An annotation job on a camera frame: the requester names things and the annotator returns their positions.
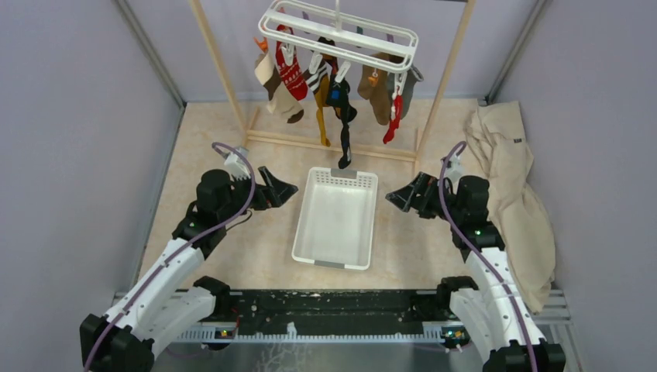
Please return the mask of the mustard striped sock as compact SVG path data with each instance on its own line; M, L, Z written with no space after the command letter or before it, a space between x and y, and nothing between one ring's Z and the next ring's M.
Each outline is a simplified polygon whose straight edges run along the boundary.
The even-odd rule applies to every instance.
M318 123L320 143L323 146L330 147L331 142L326 136L324 118L324 108L328 106L326 104L326 99L329 93L328 64L324 57L320 57L319 59L314 58L310 67L316 67L316 69L312 71L308 68L303 73L303 78L308 88L311 90L317 106L315 118Z

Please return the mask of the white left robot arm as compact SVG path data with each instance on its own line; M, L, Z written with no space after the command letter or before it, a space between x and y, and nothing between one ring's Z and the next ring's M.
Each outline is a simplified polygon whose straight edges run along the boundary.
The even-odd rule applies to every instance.
M149 371L156 358L196 322L236 319L236 302L226 283L204 276L179 297L174 293L227 235L227 224L247 211L283 206L298 187L259 167L263 179L209 170L196 199L172 233L162 255L138 283L104 315L80 325L86 371Z

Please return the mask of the black blue sock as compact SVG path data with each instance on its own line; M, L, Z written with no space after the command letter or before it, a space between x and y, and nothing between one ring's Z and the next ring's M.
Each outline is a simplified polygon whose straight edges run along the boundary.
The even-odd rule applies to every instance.
M329 80L329 91L325 103L333 107L336 116L342 123L340 141L342 157L339 159L339 169L347 168L352 162L350 143L350 123L357 116L357 110L349 103L350 86L347 81L337 81L337 74L332 74Z

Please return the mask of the red character sock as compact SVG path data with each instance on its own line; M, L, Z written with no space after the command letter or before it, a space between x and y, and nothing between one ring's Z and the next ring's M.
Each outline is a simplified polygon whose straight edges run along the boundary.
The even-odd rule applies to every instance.
M388 144L394 137L400 126L401 114L403 113L403 98L399 91L392 94L393 104L390 109L390 121L388 129L383 137L383 143Z

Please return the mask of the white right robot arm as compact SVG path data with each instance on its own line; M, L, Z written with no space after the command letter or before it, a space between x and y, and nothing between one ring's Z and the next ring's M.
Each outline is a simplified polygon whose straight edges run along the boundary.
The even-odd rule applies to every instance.
M566 355L533 321L508 265L501 234L488 219L490 184L473 175L456 184L423 172L386 199L402 212L450 225L452 242L470 275L446 277L437 287L436 308L459 319L485 371L563 371Z

